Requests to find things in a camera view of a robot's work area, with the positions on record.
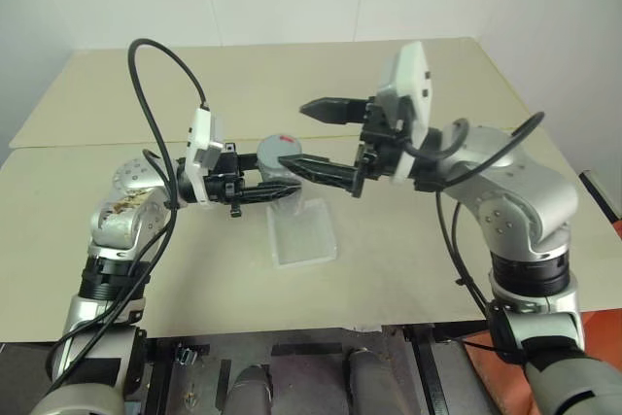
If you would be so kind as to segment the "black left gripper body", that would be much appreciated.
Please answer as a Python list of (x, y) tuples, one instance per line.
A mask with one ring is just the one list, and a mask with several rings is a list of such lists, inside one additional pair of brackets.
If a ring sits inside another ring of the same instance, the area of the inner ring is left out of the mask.
[(208, 200), (227, 205), (232, 218), (242, 216), (241, 192), (245, 189), (244, 175), (246, 171), (254, 169), (254, 167), (240, 167), (238, 155), (236, 145), (233, 142), (226, 142), (225, 150), (204, 179)]

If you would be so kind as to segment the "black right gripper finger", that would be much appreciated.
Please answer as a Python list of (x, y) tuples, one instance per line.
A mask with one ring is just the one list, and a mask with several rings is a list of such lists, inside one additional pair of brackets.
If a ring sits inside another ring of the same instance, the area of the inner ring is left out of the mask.
[(363, 123), (368, 101), (365, 99), (322, 97), (299, 108), (302, 115), (329, 124)]
[(279, 156), (278, 161), (309, 182), (344, 189), (353, 197), (361, 196), (368, 166), (368, 158), (365, 156), (356, 161), (354, 166), (307, 154)]

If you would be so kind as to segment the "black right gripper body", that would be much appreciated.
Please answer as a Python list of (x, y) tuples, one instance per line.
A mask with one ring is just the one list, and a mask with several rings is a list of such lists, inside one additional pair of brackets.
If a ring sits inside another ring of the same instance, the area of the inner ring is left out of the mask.
[(370, 98), (365, 107), (357, 167), (364, 177), (393, 176), (402, 154), (402, 131), (390, 127), (384, 109)]

